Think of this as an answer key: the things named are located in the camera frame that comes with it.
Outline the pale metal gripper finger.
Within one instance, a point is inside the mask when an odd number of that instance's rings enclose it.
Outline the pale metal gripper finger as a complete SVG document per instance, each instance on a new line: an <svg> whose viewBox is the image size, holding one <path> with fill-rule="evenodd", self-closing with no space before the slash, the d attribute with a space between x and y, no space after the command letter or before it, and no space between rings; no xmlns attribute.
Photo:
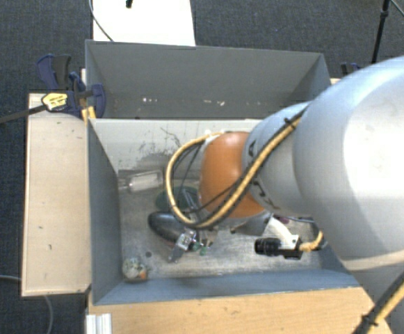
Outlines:
<svg viewBox="0 0 404 334"><path fill-rule="evenodd" d="M179 259L189 250L191 244L194 243L196 237L196 231L192 229L186 229L177 238L169 256L169 263L178 262Z"/></svg>

